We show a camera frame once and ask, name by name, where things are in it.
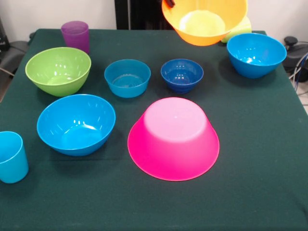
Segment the light blue bowl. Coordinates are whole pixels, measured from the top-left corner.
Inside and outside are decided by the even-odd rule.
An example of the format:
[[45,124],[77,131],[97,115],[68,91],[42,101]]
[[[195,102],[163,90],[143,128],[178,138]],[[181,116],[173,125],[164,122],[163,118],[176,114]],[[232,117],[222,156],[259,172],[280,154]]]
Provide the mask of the light blue bowl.
[[202,67],[192,60],[173,59],[162,66],[160,73],[169,88],[184,94],[201,81],[204,72]]
[[116,122],[112,105],[95,95],[71,95],[58,99],[40,114],[39,137],[54,150],[84,156],[99,149]]
[[145,92],[151,70],[138,60],[123,59],[107,66],[104,75],[113,94],[133,98]]
[[255,33],[234,36],[227,43],[227,50],[235,70],[247,78],[260,78],[268,74],[287,55],[278,40]]

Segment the orange bowl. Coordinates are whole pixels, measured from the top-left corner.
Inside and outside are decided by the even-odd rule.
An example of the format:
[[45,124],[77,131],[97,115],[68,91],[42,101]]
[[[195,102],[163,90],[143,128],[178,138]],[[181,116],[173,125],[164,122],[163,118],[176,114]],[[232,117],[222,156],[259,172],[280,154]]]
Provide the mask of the orange bowl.
[[221,41],[246,16],[247,0],[162,1],[166,20],[187,43],[208,46]]

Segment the dark green tablecloth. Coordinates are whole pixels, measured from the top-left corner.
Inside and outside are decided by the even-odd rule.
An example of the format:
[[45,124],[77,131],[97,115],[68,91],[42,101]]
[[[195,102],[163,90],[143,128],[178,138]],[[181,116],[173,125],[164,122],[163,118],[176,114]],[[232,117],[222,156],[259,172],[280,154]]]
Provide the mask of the dark green tablecloth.
[[[0,230],[308,230],[308,117],[281,65],[251,80],[235,72],[221,44],[192,46],[174,31],[92,30],[92,67],[79,93],[108,100],[117,121],[101,149],[77,158],[39,139],[37,118],[57,98],[24,71],[34,54],[58,46],[60,30],[40,29],[0,104],[0,129],[21,134],[30,164],[23,181],[0,183]],[[111,62],[127,58],[152,71],[147,91],[135,99],[116,97],[103,78]],[[175,58],[204,68],[185,95],[167,89],[160,76],[162,64]],[[220,139],[217,162],[194,180],[150,177],[127,151],[135,121],[169,96],[199,104]]]

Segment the plastic bowl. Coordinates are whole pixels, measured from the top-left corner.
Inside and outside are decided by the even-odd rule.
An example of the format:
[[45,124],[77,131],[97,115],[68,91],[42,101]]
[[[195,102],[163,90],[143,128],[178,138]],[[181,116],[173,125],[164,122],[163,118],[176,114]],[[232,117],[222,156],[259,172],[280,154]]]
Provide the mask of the plastic bowl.
[[54,150],[84,156],[99,149],[116,122],[109,102],[95,95],[77,94],[56,100],[38,118],[39,137]]
[[170,8],[162,1],[166,20],[186,42],[208,46],[222,40],[246,16],[247,0],[174,0]]
[[87,80],[90,57],[71,47],[57,47],[33,56],[26,75],[41,90],[58,97],[76,93]]
[[165,98],[151,104],[132,127],[128,151],[135,164],[153,177],[190,180],[214,165],[219,140],[198,105]]
[[123,59],[107,66],[104,76],[113,94],[133,98],[145,92],[151,70],[138,60]]
[[160,71],[168,87],[177,93],[187,93],[202,79],[202,67],[188,59],[174,59],[166,62]]
[[235,70],[247,78],[260,78],[273,71],[287,55],[285,47],[269,36],[246,33],[227,43]]

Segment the pink bowl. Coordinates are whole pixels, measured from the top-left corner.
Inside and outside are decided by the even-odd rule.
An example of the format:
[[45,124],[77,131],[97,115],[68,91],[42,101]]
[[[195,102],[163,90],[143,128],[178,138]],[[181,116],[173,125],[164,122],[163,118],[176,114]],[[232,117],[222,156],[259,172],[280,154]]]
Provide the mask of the pink bowl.
[[214,165],[219,140],[197,104],[165,98],[151,104],[132,127],[128,151],[135,164],[153,177],[190,180]]

